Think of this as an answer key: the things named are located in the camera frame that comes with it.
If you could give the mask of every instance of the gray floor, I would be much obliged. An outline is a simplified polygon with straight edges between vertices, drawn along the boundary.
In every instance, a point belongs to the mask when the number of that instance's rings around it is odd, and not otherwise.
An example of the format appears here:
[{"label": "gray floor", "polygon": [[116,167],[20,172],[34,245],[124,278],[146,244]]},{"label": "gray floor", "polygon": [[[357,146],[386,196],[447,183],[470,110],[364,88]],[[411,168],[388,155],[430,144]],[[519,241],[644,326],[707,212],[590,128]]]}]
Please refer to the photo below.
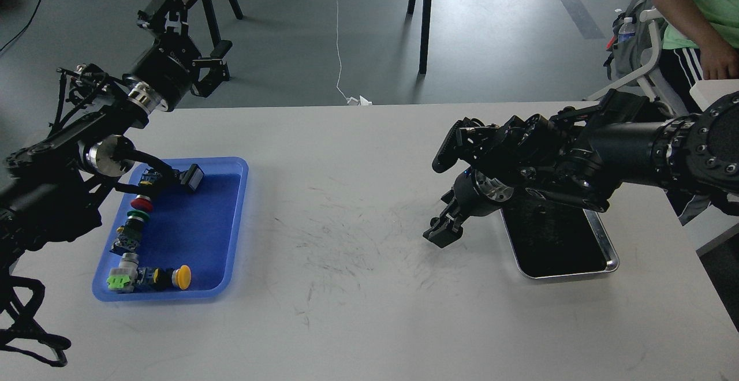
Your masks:
[{"label": "gray floor", "polygon": [[[151,37],[135,24],[150,0],[43,0],[26,34],[0,54],[0,153],[53,118],[57,67],[131,68]],[[3,0],[0,39],[26,23],[36,0]],[[233,79],[180,107],[343,105],[335,89],[335,0],[214,0]],[[628,0],[581,0],[605,36]],[[417,75],[418,12],[407,0],[339,0],[341,89],[375,104],[576,100],[607,84],[607,39],[584,39],[561,0],[433,0],[428,73]],[[203,11],[191,34],[208,52]]]}]

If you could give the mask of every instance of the yellow button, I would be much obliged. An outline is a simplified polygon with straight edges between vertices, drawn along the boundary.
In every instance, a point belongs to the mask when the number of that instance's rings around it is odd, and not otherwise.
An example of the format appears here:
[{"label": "yellow button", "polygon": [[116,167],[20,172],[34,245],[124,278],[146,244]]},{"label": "yellow button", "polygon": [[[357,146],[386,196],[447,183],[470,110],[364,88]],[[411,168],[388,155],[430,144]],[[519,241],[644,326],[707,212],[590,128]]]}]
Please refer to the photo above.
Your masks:
[{"label": "yellow button", "polygon": [[177,287],[180,289],[185,290],[190,287],[190,281],[192,279],[192,271],[190,271],[190,267],[187,265],[180,267],[180,269],[177,270],[177,277],[175,279],[177,281]]}]

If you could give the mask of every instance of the backpack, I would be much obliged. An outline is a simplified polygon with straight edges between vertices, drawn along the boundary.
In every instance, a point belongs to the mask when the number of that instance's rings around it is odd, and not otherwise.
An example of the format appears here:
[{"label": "backpack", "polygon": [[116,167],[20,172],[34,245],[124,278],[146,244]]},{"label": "backpack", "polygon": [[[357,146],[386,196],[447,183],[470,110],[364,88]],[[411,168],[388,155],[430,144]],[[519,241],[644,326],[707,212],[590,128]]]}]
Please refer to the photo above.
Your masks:
[{"label": "backpack", "polygon": [[[618,78],[625,76],[628,73],[633,72],[637,68],[641,67],[641,55],[644,50],[652,47],[652,42],[649,36],[649,23],[639,21],[639,14],[642,10],[650,10],[654,7],[652,0],[631,0],[626,11],[618,15],[613,21],[613,38],[610,39],[606,50],[610,52],[608,59],[603,62],[603,66],[606,68],[608,79],[612,79],[612,71],[615,70],[615,75]],[[632,22],[636,26],[636,34],[626,40],[625,42],[618,42],[618,31],[624,24],[624,18],[631,17]],[[667,28],[667,21],[664,19],[658,21],[658,28],[660,30],[660,36],[665,34]],[[632,81],[628,84],[629,86],[636,86],[636,81]]]}]

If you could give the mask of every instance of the white cable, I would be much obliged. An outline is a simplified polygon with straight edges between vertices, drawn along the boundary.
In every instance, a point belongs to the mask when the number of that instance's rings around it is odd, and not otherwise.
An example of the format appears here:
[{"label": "white cable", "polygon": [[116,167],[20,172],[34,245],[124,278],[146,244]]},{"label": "white cable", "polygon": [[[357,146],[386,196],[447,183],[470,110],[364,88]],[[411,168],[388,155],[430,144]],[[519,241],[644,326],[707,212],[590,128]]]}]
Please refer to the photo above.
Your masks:
[{"label": "white cable", "polygon": [[336,79],[336,89],[344,97],[346,104],[349,104],[349,98],[346,97],[346,94],[344,94],[338,86],[338,83],[341,81],[341,70],[343,69],[343,66],[341,65],[341,53],[338,51],[338,0],[336,0],[336,57],[338,57],[338,78]]}]

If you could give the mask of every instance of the person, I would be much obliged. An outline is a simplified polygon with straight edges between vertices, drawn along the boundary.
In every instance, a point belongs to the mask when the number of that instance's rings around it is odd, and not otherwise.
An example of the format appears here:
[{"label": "person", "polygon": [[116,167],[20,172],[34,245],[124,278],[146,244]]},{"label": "person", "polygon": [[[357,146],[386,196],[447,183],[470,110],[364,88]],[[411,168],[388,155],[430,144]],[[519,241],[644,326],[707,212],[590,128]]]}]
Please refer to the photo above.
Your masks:
[{"label": "person", "polygon": [[669,25],[659,68],[691,113],[700,79],[739,78],[739,0],[654,0]]}]

